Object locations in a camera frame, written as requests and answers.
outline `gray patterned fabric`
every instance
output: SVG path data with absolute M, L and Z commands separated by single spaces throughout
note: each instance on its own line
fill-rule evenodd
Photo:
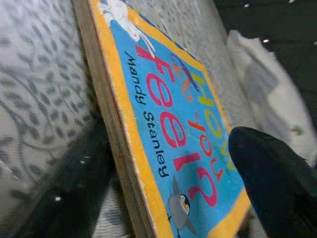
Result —
M 253 127 L 213 2 L 129 2 L 205 64 L 231 126 Z M 71 1 L 0 1 L 0 229 L 99 115 Z M 96 238 L 132 236 L 118 187 L 111 182 Z

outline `cartoon illustration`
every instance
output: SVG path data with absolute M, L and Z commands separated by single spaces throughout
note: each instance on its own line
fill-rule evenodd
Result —
M 152 57 L 155 57 L 153 53 L 155 52 L 155 49 L 150 40 L 141 30 L 128 20 L 128 7 L 123 1 L 102 0 L 102 2 L 98 3 L 98 7 L 100 13 L 105 15 L 105 21 L 109 27 L 112 20 L 117 21 L 122 29 L 125 30 L 135 42 L 138 42 L 140 38 L 142 38 Z
M 171 218 L 173 219 L 177 228 L 177 237 L 181 237 L 179 231 L 184 227 L 187 227 L 191 233 L 196 235 L 196 230 L 188 217 L 190 213 L 189 200 L 186 195 L 180 193 L 175 177 L 173 179 L 173 194 L 168 199 L 168 206 L 170 210 L 168 220 L 170 222 Z
M 172 59 L 172 62 L 173 64 L 176 64 L 175 61 L 174 61 L 174 58 L 177 59 L 177 61 L 181 64 L 182 66 L 182 69 L 184 70 L 184 73 L 186 74 L 186 77 L 188 78 L 188 80 L 191 82 L 191 84 L 194 86 L 194 88 L 197 90 L 197 92 L 200 93 L 200 90 L 199 90 L 199 87 L 197 86 L 197 84 L 195 83 L 192 75 L 190 74 L 188 68 L 185 66 L 185 64 L 183 63 L 182 59 L 180 57 L 178 57 L 176 54 L 174 53 L 171 53 L 170 54 L 171 56 L 171 59 Z

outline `book cover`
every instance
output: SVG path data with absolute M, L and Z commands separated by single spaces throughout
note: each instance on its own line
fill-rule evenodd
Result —
M 130 153 L 124 160 L 131 162 L 155 234 L 233 237 L 250 202 L 205 67 L 127 3 L 87 1 Z

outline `white cartoon animal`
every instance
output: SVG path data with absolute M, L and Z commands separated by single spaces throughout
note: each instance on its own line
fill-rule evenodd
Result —
M 112 20 L 117 21 L 117 23 L 125 30 L 129 36 L 138 42 L 140 38 L 143 39 L 147 45 L 151 56 L 154 58 L 155 49 L 147 36 L 139 30 L 132 22 L 128 20 L 128 7 L 121 0 L 103 0 L 103 2 L 98 3 L 100 13 L 105 15 L 105 21 L 110 27 L 110 22 Z

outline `children's book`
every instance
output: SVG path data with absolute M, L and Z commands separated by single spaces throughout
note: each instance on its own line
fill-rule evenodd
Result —
M 75 0 L 137 237 L 229 238 L 250 202 L 204 65 L 121 0 Z

